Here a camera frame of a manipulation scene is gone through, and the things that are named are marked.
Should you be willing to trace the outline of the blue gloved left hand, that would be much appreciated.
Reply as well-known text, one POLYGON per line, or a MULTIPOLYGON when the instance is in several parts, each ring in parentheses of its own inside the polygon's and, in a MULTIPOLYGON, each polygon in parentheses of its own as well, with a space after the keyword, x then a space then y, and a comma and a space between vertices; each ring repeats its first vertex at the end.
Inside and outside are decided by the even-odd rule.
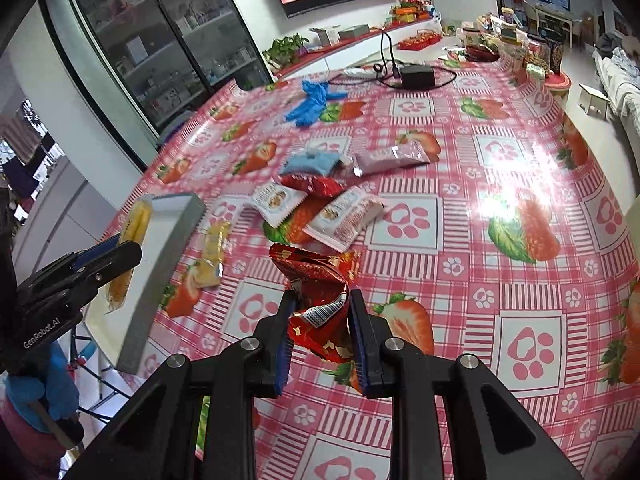
POLYGON ((17 414, 35 430, 50 434, 44 420, 30 407, 47 401, 47 411, 56 422, 72 418, 79 408, 79 391, 67 369, 66 355, 58 342, 34 356, 43 359, 43 368, 35 375, 10 375, 6 378, 6 396, 17 414))

